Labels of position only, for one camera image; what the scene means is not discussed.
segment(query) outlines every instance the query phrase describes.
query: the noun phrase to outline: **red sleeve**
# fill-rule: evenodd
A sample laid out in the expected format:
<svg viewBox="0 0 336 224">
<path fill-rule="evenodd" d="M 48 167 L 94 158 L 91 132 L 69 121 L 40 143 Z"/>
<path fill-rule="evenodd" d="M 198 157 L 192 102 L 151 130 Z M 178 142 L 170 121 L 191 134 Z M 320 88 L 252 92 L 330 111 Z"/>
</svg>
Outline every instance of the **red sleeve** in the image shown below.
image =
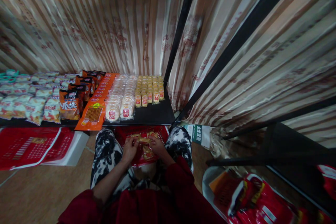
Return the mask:
<svg viewBox="0 0 336 224">
<path fill-rule="evenodd" d="M 58 218 L 59 224 L 99 223 L 102 211 L 93 200 L 92 190 L 85 190 L 74 198 Z"/>
<path fill-rule="evenodd" d="M 194 176 L 181 156 L 166 171 L 166 181 L 180 214 L 194 223 L 225 223 L 194 185 Z"/>
</svg>

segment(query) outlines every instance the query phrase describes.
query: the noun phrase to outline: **metal pole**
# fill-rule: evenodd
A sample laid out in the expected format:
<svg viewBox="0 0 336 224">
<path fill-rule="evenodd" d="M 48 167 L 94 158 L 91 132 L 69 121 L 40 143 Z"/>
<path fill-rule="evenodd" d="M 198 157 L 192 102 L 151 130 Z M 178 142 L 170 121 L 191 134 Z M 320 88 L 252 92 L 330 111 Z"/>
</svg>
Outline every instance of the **metal pole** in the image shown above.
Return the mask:
<svg viewBox="0 0 336 224">
<path fill-rule="evenodd" d="M 224 69 L 224 67 L 229 63 L 233 56 L 238 52 L 238 50 L 244 45 L 251 34 L 257 29 L 265 17 L 270 13 L 274 6 L 280 0 L 260 0 L 255 8 L 252 10 L 250 15 L 247 17 L 241 28 L 237 31 L 236 35 L 232 38 L 231 42 L 225 48 L 216 64 L 209 71 L 207 76 L 204 78 L 200 86 L 197 88 L 193 96 L 188 101 L 187 105 L 184 107 L 182 112 L 173 122 L 171 129 L 176 127 L 183 117 L 192 109 L 193 105 L 205 92 L 205 90 L 210 86 L 214 79 L 219 75 L 219 73 Z"/>
<path fill-rule="evenodd" d="M 298 116 L 302 116 L 304 114 L 308 114 L 308 113 L 314 112 L 316 110 L 320 110 L 320 109 L 323 109 L 323 108 L 326 108 L 326 107 L 329 107 L 329 106 L 332 106 L 332 105 L 335 105 L 335 104 L 336 104 L 336 96 L 333 96 L 329 99 L 319 101 L 315 104 L 309 105 L 307 107 L 301 108 L 299 110 L 290 112 L 290 113 L 285 114 L 285 115 L 281 115 L 281 116 L 276 117 L 274 119 L 271 119 L 269 121 L 259 123 L 257 125 L 254 125 L 254 126 L 250 127 L 250 128 L 246 128 L 246 129 L 242 129 L 240 131 L 233 132 L 233 133 L 223 137 L 223 140 L 228 140 L 230 138 L 237 137 L 239 135 L 245 134 L 245 133 L 250 132 L 250 131 L 265 128 L 265 127 L 267 127 L 267 126 L 269 126 L 273 123 L 280 123 L 282 121 L 286 121 L 286 120 L 289 120 L 289 119 L 292 119 L 292 118 L 295 118 L 295 117 L 298 117 Z"/>
<path fill-rule="evenodd" d="M 171 46 L 171 51 L 170 51 L 170 55 L 169 55 L 168 65 L 167 65 L 166 73 L 165 73 L 164 79 L 163 79 L 164 88 L 167 87 L 167 83 L 169 81 L 170 72 L 172 71 L 172 67 L 173 67 L 173 64 L 174 64 L 176 52 L 177 52 L 177 49 L 179 48 L 180 40 L 181 40 L 181 37 L 182 37 L 182 33 L 183 33 L 183 30 L 184 30 L 185 23 L 187 21 L 187 17 L 188 17 L 190 6 L 191 6 L 192 2 L 193 2 L 193 0 L 183 0 L 182 10 L 181 10 L 181 13 L 180 13 L 180 17 L 178 19 L 177 28 L 176 28 L 176 32 L 175 32 L 175 37 L 174 37 L 174 41 L 173 41 L 173 44 Z"/>
</svg>

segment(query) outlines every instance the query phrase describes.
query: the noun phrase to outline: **plastic packaging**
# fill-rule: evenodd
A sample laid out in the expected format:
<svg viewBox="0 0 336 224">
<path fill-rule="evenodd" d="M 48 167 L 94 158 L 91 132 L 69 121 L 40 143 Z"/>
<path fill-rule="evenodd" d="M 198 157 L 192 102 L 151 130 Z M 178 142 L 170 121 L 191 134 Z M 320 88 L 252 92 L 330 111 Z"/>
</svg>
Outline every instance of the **plastic packaging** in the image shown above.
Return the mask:
<svg viewBox="0 0 336 224">
<path fill-rule="evenodd" d="M 27 102 L 29 102 L 32 96 L 33 96 L 32 94 L 24 94 L 24 95 L 19 96 L 14 101 L 14 107 L 13 107 L 13 117 L 14 118 L 26 118 L 25 105 L 27 104 Z"/>
<path fill-rule="evenodd" d="M 13 117 L 14 102 L 18 96 L 9 95 L 0 102 L 0 118 L 11 120 Z"/>
<path fill-rule="evenodd" d="M 61 106 L 59 100 L 59 96 L 49 97 L 44 106 L 43 121 L 57 124 L 61 123 Z"/>
<path fill-rule="evenodd" d="M 46 100 L 44 98 L 32 97 L 26 103 L 26 121 L 34 123 L 38 126 L 41 125 L 43 118 L 43 109 Z"/>
</svg>

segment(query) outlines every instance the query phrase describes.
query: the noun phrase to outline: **striped curtain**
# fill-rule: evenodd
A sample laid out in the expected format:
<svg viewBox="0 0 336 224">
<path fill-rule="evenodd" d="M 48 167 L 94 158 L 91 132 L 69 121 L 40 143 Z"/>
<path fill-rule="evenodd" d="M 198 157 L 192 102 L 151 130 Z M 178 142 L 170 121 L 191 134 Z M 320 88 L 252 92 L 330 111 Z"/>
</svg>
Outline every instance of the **striped curtain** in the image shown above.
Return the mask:
<svg viewBox="0 0 336 224">
<path fill-rule="evenodd" d="M 182 2 L 0 0 L 0 70 L 164 75 Z M 193 0 L 169 79 L 174 109 L 188 102 L 257 2 Z M 281 0 L 187 122 L 232 132 L 334 94 L 334 6 Z M 330 125 L 321 120 L 321 129 L 331 131 L 333 112 L 325 116 Z M 291 124 L 311 132 L 309 118 Z"/>
</svg>

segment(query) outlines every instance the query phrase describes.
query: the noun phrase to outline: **person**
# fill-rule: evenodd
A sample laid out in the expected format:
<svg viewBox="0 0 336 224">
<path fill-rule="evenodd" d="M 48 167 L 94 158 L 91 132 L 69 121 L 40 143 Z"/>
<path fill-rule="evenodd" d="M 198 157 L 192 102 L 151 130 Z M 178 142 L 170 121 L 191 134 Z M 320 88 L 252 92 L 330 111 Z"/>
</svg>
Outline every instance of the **person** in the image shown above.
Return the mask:
<svg viewBox="0 0 336 224">
<path fill-rule="evenodd" d="M 225 223 L 194 185 L 191 138 L 182 127 L 165 144 L 149 136 L 160 158 L 152 180 L 137 180 L 130 167 L 138 141 L 127 138 L 124 149 L 113 131 L 96 137 L 91 190 L 75 197 L 59 223 Z"/>
</svg>

